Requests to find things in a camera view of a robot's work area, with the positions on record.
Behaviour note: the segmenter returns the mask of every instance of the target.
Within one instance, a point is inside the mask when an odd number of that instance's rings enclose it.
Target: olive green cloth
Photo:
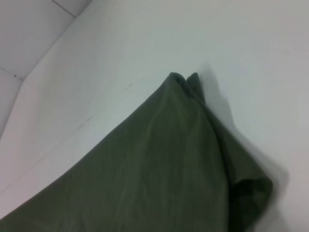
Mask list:
[[[198,74],[162,86],[0,232],[243,232],[272,182],[205,105]]]

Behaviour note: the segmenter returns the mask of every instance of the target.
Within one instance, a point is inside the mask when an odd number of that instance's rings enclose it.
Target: folded fabric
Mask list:
[[[0,232],[243,232],[272,182],[205,105],[198,74],[161,87]]]

